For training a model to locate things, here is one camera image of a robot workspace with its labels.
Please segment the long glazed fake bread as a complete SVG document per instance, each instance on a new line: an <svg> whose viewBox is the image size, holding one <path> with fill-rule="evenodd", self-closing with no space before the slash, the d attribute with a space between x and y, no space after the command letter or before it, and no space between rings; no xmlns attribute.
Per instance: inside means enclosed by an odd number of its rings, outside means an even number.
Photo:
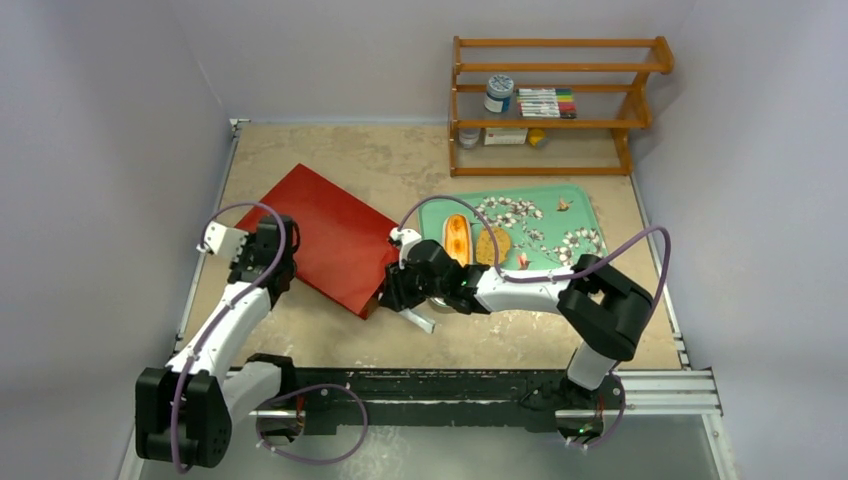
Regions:
<svg viewBox="0 0 848 480"><path fill-rule="evenodd" d="M442 246L446 253L461 266L473 262L473 235L471 222L462 214L452 214L444 222Z"/></svg>

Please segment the metal serving tongs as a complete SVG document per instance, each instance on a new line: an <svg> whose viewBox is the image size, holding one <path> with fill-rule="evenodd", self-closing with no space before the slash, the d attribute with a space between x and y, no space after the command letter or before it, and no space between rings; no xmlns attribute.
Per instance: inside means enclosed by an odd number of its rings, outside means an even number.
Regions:
<svg viewBox="0 0 848 480"><path fill-rule="evenodd" d="M399 315L409 322L422 329L427 334L433 334L436 328L436 322L429 317L426 317L412 309L404 309L399 312Z"/></svg>

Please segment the round brown fake bread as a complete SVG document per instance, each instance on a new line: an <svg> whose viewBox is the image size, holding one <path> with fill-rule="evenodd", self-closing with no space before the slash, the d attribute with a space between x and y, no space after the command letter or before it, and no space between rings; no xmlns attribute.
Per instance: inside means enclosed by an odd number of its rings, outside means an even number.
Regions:
<svg viewBox="0 0 848 480"><path fill-rule="evenodd" d="M486 228L481 229L474 243L474 259L477 264L503 266L512 245L511 238L503 228L495 226L491 230L494 236Z"/></svg>

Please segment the red paper bag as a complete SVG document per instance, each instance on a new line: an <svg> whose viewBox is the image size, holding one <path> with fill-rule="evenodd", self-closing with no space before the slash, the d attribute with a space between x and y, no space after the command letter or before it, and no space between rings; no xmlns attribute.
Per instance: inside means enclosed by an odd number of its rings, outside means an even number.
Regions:
<svg viewBox="0 0 848 480"><path fill-rule="evenodd" d="M363 320L378 308L396 223L303 164L262 199L300 229L297 278Z"/></svg>

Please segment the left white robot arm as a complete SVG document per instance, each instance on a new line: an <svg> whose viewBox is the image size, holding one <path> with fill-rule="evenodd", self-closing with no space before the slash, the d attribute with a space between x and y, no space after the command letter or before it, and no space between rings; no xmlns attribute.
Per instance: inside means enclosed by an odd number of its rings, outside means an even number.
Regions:
<svg viewBox="0 0 848 480"><path fill-rule="evenodd" d="M236 422L251 402L284 409L298 382L284 360L260 355L244 371L227 374L247 337L287 292L297 270L298 224L271 213L248 232L214 220L198 250L229 262L227 284L195 336L165 366L148 367L135 383L135 452L172 463L180 473L212 468L223 459Z"/></svg>

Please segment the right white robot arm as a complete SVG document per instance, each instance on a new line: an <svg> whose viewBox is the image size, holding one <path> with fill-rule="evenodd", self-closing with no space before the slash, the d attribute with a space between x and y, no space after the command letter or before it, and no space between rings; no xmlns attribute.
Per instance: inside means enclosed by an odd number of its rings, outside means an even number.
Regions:
<svg viewBox="0 0 848 480"><path fill-rule="evenodd" d="M548 272L498 271L462 265L438 242L423 240L386 266L379 303L401 312L431 298L465 315L561 315L582 339L561 381L564 399L576 407L596 399L607 374L634 358L656 308L653 294L596 255L583 254L574 267Z"/></svg>

